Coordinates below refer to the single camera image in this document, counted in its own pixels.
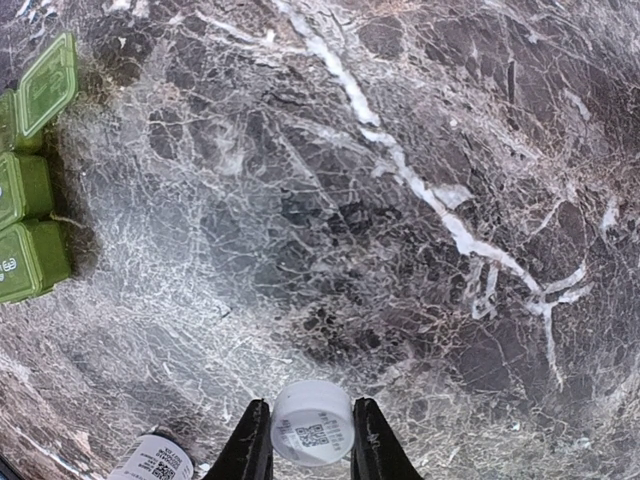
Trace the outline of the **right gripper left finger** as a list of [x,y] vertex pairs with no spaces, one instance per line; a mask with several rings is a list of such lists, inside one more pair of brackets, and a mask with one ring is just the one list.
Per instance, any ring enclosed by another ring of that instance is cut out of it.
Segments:
[[203,480],[272,480],[270,427],[268,403],[252,400]]

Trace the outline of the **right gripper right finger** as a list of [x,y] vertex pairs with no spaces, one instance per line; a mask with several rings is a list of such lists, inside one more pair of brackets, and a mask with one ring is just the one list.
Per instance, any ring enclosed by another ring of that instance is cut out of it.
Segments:
[[422,480],[374,399],[357,399],[353,416],[353,480]]

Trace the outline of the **white pill bottle near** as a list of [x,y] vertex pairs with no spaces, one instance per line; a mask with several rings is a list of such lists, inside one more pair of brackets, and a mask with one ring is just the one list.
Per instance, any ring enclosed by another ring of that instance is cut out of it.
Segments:
[[155,433],[139,436],[107,480],[191,480],[194,465],[174,441]]

